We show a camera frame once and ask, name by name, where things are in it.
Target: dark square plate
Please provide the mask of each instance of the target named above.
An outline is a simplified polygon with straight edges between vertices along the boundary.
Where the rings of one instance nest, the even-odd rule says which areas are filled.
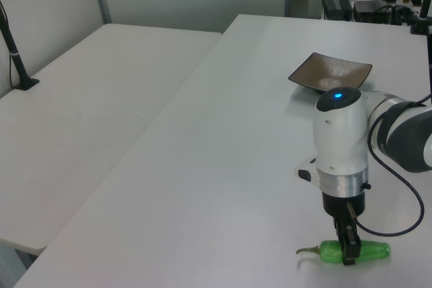
[[[371,69],[371,64],[312,53],[288,79],[319,92],[325,92],[336,87],[358,88],[366,80]]]

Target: table surface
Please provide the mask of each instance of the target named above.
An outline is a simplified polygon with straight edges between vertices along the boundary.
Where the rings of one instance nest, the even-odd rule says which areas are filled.
[[[319,189],[294,174],[315,151],[318,95],[288,76],[312,52],[372,63],[364,89],[429,93],[426,39],[409,28],[238,16],[16,287],[428,287],[431,173],[409,177],[425,220],[386,239],[391,259],[294,253],[336,238]],[[415,197],[371,160],[370,183],[366,226],[416,220]]]
[[[0,100],[0,242],[39,254],[218,33],[105,25]]]

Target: green chili pepper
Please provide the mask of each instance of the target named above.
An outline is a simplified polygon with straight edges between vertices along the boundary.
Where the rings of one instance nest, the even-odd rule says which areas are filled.
[[[342,263],[342,249],[339,241],[322,241],[321,245],[314,248],[304,248],[296,251],[300,252],[313,252],[319,254],[321,261],[329,263]],[[390,246],[388,243],[362,241],[360,249],[360,256],[356,259],[358,261],[368,261],[376,259],[384,259],[390,255]]]

